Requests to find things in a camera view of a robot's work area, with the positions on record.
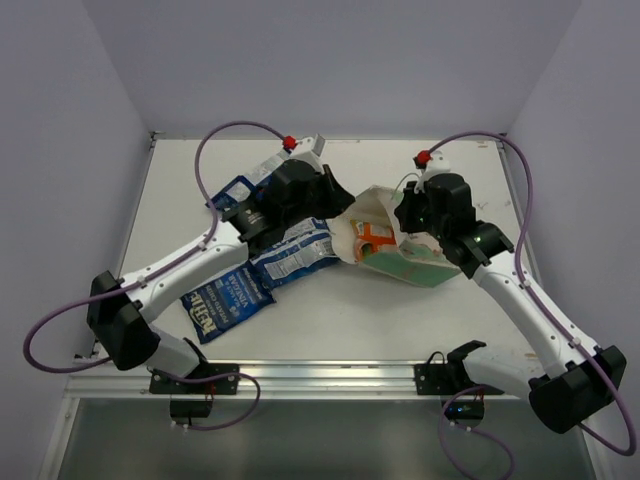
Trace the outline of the green paper bag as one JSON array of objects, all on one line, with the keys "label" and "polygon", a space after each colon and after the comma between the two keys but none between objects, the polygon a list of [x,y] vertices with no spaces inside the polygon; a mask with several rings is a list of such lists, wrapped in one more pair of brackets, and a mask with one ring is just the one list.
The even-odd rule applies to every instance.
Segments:
[{"label": "green paper bag", "polygon": [[[396,280],[423,288],[434,288],[460,274],[460,269],[446,260],[436,240],[426,233],[400,231],[394,215],[403,193],[374,185],[356,197],[340,216],[328,221],[331,243],[338,258],[350,265],[366,268]],[[392,228],[397,243],[395,252],[380,252],[357,262],[354,256],[352,219]]]}]

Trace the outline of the blue white snack bag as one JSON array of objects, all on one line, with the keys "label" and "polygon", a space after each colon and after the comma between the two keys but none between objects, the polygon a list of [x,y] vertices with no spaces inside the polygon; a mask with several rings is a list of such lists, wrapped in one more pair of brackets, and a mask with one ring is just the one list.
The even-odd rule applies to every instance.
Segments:
[{"label": "blue white snack bag", "polygon": [[249,170],[245,177],[251,184],[252,188],[257,187],[261,182],[268,179],[271,174],[289,158],[289,155],[285,151],[278,152],[275,155],[270,156],[266,160],[259,163],[257,166]]}]

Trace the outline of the orange white snack bag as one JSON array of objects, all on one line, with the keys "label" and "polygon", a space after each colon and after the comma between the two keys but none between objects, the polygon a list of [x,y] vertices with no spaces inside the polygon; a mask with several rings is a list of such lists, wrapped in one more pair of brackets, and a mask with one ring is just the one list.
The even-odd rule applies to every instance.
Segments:
[{"label": "orange white snack bag", "polygon": [[380,252],[395,252],[397,243],[391,227],[352,219],[354,256],[357,262]]}]

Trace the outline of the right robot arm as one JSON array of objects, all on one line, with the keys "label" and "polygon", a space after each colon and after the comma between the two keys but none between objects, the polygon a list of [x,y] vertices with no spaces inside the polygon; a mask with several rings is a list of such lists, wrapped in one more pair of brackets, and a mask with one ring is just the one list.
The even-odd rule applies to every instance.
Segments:
[{"label": "right robot arm", "polygon": [[488,293],[516,325],[541,364],[541,375],[519,372],[515,358],[479,354],[451,362],[445,379],[468,392],[480,383],[527,398],[536,416],[563,434],[614,400],[627,366],[616,347],[600,347],[549,299],[514,255],[514,246],[494,224],[477,219],[471,188],[459,174],[410,181],[394,214],[404,233],[435,238],[445,257]]}]

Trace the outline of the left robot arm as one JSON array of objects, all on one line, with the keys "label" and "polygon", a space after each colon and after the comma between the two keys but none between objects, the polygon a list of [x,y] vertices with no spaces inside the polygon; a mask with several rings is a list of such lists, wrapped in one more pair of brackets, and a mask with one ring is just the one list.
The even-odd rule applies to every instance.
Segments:
[{"label": "left robot arm", "polygon": [[117,369],[147,366],[185,392],[197,392],[208,379],[204,357],[153,322],[182,295],[281,241],[290,227],[310,217],[333,219],[354,200],[329,166],[286,160],[264,185],[218,215],[212,230],[122,278],[110,271],[97,275],[87,323]]}]

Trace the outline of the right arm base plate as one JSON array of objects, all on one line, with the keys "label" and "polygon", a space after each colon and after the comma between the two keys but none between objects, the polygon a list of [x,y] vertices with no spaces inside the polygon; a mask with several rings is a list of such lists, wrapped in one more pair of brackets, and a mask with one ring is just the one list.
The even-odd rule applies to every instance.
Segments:
[{"label": "right arm base plate", "polygon": [[421,363],[413,366],[414,382],[418,395],[451,396],[463,390],[477,387],[458,363]]}]

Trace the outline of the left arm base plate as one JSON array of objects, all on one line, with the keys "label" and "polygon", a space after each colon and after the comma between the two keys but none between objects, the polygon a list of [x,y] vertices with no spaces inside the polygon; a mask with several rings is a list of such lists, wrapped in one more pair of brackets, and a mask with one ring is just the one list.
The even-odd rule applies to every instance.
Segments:
[{"label": "left arm base plate", "polygon": [[149,392],[160,395],[235,395],[239,372],[239,365],[235,363],[207,363],[199,365],[185,382],[153,371]]}]

